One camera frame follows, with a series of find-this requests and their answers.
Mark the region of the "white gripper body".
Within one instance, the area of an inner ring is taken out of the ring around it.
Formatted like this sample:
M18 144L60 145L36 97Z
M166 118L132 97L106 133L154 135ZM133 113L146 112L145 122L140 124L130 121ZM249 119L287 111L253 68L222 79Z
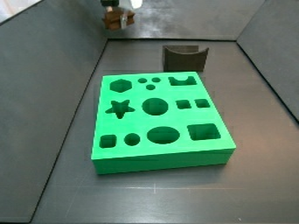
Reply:
M100 0L104 7L120 7L125 9L138 9L142 5L142 0Z

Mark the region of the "green taped gripper finger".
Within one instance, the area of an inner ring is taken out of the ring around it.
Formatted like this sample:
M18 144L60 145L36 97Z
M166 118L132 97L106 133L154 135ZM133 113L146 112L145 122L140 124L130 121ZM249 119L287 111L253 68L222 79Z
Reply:
M126 20L128 20L128 10L122 9L121 15L120 15L120 28L126 28Z

